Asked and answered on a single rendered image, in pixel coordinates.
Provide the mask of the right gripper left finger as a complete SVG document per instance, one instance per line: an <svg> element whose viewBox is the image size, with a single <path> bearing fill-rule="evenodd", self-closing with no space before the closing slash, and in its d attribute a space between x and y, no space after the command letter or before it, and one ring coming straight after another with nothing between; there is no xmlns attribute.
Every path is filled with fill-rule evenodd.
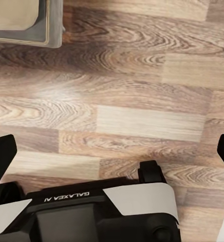
<svg viewBox="0 0 224 242"><path fill-rule="evenodd" d="M0 137L0 180L17 154L13 134Z"/></svg>

